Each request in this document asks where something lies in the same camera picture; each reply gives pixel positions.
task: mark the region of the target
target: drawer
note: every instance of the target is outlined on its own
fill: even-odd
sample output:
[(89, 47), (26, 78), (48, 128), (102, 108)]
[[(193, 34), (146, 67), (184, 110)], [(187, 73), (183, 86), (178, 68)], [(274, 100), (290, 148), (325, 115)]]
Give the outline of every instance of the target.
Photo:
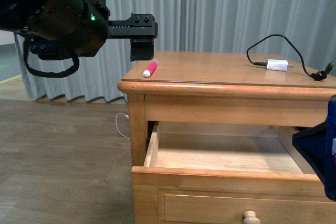
[(294, 127), (156, 123), (133, 167), (135, 221), (336, 223), (336, 203), (291, 145)]

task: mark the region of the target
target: white curtain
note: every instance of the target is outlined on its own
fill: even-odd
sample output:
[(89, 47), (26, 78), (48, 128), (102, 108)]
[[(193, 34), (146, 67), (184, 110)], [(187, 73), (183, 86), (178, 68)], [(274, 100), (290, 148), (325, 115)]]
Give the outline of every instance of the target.
[[(277, 33), (293, 42), (308, 66), (324, 70), (336, 61), (336, 0), (107, 0), (107, 6), (114, 20), (127, 19), (131, 12), (153, 14), (159, 24), (155, 50), (245, 52)], [(270, 38), (252, 52), (299, 60), (282, 38)], [(30, 64), (60, 71), (71, 61), (31, 57)], [(82, 58), (80, 64), (77, 73), (64, 79), (34, 77), (23, 68), (28, 92), (35, 98), (65, 94), (68, 100), (80, 95), (107, 101), (123, 96), (117, 84), (133, 66), (129, 40), (108, 40), (94, 58)]]

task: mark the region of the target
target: nightstand top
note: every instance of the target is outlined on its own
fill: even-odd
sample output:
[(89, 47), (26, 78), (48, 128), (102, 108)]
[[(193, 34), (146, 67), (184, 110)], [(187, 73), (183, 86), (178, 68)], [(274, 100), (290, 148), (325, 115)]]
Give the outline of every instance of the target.
[[(267, 62), (267, 59), (286, 59), (279, 55), (257, 54), (252, 54), (251, 58), (253, 61), (263, 62)], [(151, 77), (145, 78), (142, 74), (152, 61), (139, 61), (122, 81), (336, 89), (336, 77), (329, 75), (323, 81), (315, 81), (304, 73), (301, 63), (292, 60), (288, 61), (294, 67), (283, 72), (254, 66), (247, 60), (246, 54), (155, 51), (154, 59), (159, 60), (159, 66)], [(307, 71), (317, 72), (309, 67)]]

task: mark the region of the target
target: wooden knob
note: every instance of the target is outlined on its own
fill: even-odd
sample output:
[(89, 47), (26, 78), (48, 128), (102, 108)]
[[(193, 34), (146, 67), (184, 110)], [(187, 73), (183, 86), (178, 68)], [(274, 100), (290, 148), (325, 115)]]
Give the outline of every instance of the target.
[(260, 224), (260, 220), (256, 217), (256, 213), (253, 211), (246, 211), (243, 214), (243, 224)]

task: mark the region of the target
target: blue object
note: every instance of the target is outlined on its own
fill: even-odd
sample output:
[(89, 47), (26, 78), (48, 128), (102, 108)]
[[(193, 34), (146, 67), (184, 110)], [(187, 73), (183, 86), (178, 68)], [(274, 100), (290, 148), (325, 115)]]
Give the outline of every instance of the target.
[(324, 184), (326, 196), (336, 202), (336, 95), (329, 100), (326, 121), (294, 134), (292, 144)]

